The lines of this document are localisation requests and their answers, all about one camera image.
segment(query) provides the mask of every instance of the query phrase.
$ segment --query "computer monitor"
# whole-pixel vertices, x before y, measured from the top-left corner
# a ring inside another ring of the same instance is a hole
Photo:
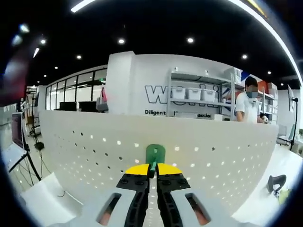
[[[60,102],[60,110],[77,111],[76,102]]]
[[[289,85],[287,85],[288,88],[288,110],[290,112],[294,111],[294,93]]]
[[[25,137],[22,125],[22,112],[12,114],[11,133],[13,143],[24,149]]]
[[[82,112],[98,112],[96,101],[79,102],[79,108]]]

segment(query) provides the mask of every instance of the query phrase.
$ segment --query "metal shelf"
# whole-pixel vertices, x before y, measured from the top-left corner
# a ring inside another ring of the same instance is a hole
[[[218,102],[208,102],[203,100],[190,100],[190,99],[175,99],[172,98],[170,100],[171,102],[180,102],[180,103],[197,103],[197,104],[209,104],[209,105],[219,105],[219,106],[225,106],[225,107],[231,107],[231,104],[227,103],[218,103]]]
[[[216,84],[216,85],[228,83],[230,86],[230,84],[231,84],[231,81],[228,79],[224,79],[224,78],[220,78],[220,77],[210,77],[207,75],[194,75],[194,74],[190,74],[187,72],[181,72],[181,71],[172,71],[171,79],[187,81],[187,82],[196,82],[196,83],[204,82],[204,83],[210,83],[210,84]]]

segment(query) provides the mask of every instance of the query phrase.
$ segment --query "black ceiling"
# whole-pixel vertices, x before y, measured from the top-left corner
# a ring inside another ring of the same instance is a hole
[[[110,54],[123,51],[207,58],[278,85],[281,77],[295,75],[273,36],[227,0],[96,0],[74,14],[70,9],[79,1],[24,1],[10,7],[12,17],[4,27],[9,31],[7,41],[16,34],[19,23],[27,23],[31,32],[43,34],[47,40],[31,64],[29,85],[37,85],[37,81],[47,85],[79,70],[107,64]],[[301,3],[266,2],[287,25],[296,57],[300,58]],[[186,42],[189,36],[195,39],[194,44]],[[124,45],[117,44],[120,37],[126,40]],[[241,59],[244,53],[249,56],[245,61]],[[297,79],[288,83],[292,88],[299,87]]]

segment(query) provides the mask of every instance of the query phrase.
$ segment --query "white floor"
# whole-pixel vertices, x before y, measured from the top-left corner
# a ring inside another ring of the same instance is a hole
[[[9,146],[11,143],[9,131],[9,126],[2,130],[2,148]],[[38,152],[34,149],[34,140],[27,138],[27,143],[32,151],[33,162],[40,173],[41,159]],[[52,160],[47,150],[43,151],[43,160],[48,169],[52,171]],[[272,158],[256,189],[232,217],[240,222],[251,222],[259,226],[265,226],[280,208],[277,198],[269,195],[265,188],[269,176],[285,174],[287,181],[284,188],[292,188],[300,173],[302,163],[300,156],[290,152],[286,147],[276,145]],[[42,165],[42,171],[43,180],[38,182],[32,177],[34,182],[32,187],[29,180],[31,175],[23,168],[18,167],[10,173],[12,183],[16,191],[21,193],[26,200],[30,213],[44,227],[54,223],[65,223],[80,215],[82,204],[74,200],[68,193],[64,194],[64,190],[55,175],[49,175],[44,165]]]

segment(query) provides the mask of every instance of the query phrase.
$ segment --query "black monitor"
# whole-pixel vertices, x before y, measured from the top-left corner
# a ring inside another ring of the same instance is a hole
[[[13,142],[24,149],[25,137],[22,127],[22,112],[12,114],[11,133]]]
[[[60,110],[77,111],[76,102],[60,102]]]
[[[82,112],[98,112],[96,101],[79,102],[79,108]]]

